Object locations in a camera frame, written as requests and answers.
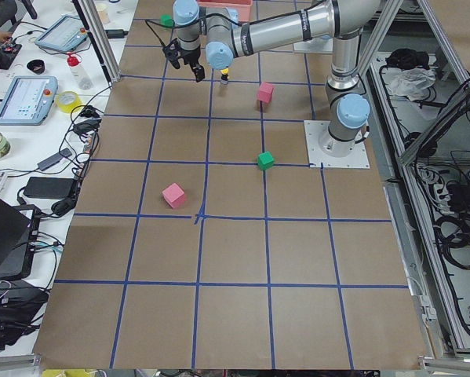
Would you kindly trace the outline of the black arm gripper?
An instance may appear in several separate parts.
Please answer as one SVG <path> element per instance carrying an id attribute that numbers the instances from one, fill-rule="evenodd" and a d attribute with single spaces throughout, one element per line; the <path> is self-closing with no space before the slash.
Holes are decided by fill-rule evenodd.
<path id="1" fill-rule="evenodd" d="M 205 79 L 204 67 L 199 63 L 201 56 L 199 42 L 189 43 L 175 38 L 168 45 L 163 46 L 162 51 L 175 69 L 180 69 L 180 60 L 182 60 L 184 65 L 190 66 L 196 82 Z"/>

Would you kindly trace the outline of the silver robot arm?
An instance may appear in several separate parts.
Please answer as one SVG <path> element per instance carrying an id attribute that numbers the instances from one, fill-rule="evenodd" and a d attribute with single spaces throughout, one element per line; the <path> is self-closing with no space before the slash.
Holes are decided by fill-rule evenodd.
<path id="1" fill-rule="evenodd" d="M 205 78 L 201 55 L 214 70 L 229 68 L 238 57 L 292 46 L 298 53 L 332 56 L 326 81 L 331 120 L 317 137 L 324 154 L 350 155 L 365 141 L 370 105 L 359 91 L 359 47 L 364 25 L 376 13 L 378 1 L 314 1 L 309 7 L 242 22 L 232 7 L 203 6 L 197 1 L 173 4 L 176 38 L 162 47 L 178 69 L 187 65 L 196 81 Z"/>

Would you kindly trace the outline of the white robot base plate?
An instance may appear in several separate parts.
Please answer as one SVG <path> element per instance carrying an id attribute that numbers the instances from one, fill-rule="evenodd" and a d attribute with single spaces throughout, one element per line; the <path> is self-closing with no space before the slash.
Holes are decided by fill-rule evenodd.
<path id="1" fill-rule="evenodd" d="M 304 135 L 311 168 L 369 169 L 370 162 L 359 131 L 353 141 L 337 141 L 329 134 L 329 121 L 304 121 Z"/>

